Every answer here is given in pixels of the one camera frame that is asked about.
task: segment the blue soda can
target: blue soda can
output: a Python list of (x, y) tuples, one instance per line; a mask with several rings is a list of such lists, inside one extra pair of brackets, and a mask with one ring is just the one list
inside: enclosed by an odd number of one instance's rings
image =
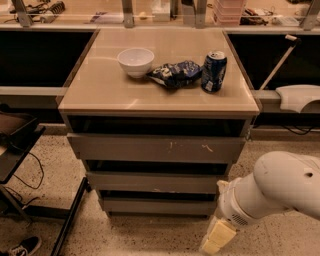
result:
[(203, 65), (201, 87), (207, 93), (217, 92), (221, 89), (227, 68), (227, 57), (224, 52), (209, 52)]

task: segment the drawer front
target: drawer front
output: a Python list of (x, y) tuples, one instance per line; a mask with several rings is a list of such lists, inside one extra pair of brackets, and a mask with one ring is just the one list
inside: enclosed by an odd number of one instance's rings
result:
[(87, 172), (94, 189), (145, 191), (155, 193), (203, 193), (216, 194), (221, 176), (155, 173)]
[(104, 198), (99, 200), (107, 213), (181, 214), (210, 216), (216, 209), (216, 202), (125, 200)]
[(241, 137), (179, 137), (68, 134), (77, 158), (83, 160), (236, 162), (244, 146)]

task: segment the speckled floor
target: speckled floor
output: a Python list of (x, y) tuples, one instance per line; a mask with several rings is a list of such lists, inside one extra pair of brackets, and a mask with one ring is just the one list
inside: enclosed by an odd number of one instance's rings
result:
[[(259, 156), (272, 150), (285, 150), (320, 157), (320, 134), (292, 135), (289, 132), (255, 132), (230, 179), (252, 171)], [(12, 178), (7, 184), (32, 204), (69, 207), (84, 168), (75, 158), (62, 127), (48, 127), (32, 152), (42, 161), (45, 177), (38, 190)], [(36, 161), (28, 156), (16, 172), (29, 184), (40, 179)], [(95, 191), (86, 193), (61, 255), (82, 256), (200, 256), (198, 247), (206, 233), (208, 220), (156, 216), (113, 216), (101, 210)], [(50, 255), (62, 222), (35, 219), (31, 225), (20, 218), (0, 218), (0, 250), (29, 235), (40, 235), (42, 247), (36, 255)], [(319, 255), (320, 222), (297, 212), (264, 218), (260, 224), (241, 230), (217, 255)]]

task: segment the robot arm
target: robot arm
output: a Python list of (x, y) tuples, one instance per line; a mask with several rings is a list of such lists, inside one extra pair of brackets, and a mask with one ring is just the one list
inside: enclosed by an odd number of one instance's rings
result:
[(260, 157), (254, 171), (221, 191), (217, 213), (235, 227), (296, 210), (320, 220), (320, 159), (274, 151)]

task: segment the snack bag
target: snack bag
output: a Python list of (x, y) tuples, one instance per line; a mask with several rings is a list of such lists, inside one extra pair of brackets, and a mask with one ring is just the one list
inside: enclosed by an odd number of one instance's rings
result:
[(179, 89), (201, 77), (202, 68), (193, 61), (166, 63), (147, 73), (147, 76), (167, 89)]

